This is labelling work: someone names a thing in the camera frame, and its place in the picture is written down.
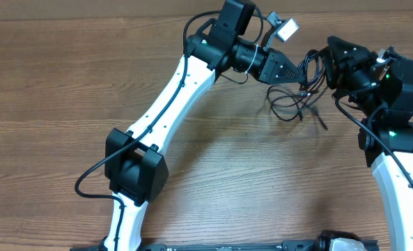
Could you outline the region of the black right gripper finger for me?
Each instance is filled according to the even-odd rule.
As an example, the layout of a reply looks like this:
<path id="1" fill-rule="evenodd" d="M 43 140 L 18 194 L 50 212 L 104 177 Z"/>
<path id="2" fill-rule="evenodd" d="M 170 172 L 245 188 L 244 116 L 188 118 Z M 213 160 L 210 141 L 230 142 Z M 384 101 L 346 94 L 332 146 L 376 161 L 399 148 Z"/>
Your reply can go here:
<path id="1" fill-rule="evenodd" d="M 350 59 L 362 59 L 366 56 L 366 48 L 342 40 L 336 36 L 327 38 L 328 48 L 335 63 L 344 62 Z"/>
<path id="2" fill-rule="evenodd" d="M 336 89 L 340 76 L 340 59 L 333 52 L 324 52 L 322 61 L 326 70 L 327 86 L 330 89 Z"/>

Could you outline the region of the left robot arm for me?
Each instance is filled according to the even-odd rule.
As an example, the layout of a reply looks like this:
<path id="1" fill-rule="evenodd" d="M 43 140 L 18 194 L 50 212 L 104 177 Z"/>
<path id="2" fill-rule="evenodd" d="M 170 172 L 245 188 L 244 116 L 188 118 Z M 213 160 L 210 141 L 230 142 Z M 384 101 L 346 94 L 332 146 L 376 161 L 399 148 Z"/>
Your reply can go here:
<path id="1" fill-rule="evenodd" d="M 276 13 L 254 41 L 244 39 L 250 19 L 259 14 L 251 1 L 226 1 L 204 13 L 195 33 L 184 33 L 183 54 L 173 77 L 146 113 L 126 131 L 112 130 L 106 140 L 104 174 L 114 202 L 111 229 L 101 250 L 137 250 L 147 206 L 164 187 L 169 170 L 164 156 L 178 127 L 196 101 L 233 69 L 264 84 L 300 82 L 304 75 L 273 40 L 286 41 L 298 30 L 295 20 Z"/>

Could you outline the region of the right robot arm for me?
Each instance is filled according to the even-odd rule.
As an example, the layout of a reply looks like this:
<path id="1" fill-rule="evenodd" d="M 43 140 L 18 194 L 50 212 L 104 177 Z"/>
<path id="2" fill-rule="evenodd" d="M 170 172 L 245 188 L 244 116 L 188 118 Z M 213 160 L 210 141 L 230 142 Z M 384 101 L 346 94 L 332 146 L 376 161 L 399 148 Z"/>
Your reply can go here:
<path id="1" fill-rule="evenodd" d="M 413 60 L 330 36 L 327 84 L 359 126 L 358 143 L 380 189 L 392 250 L 413 250 Z"/>

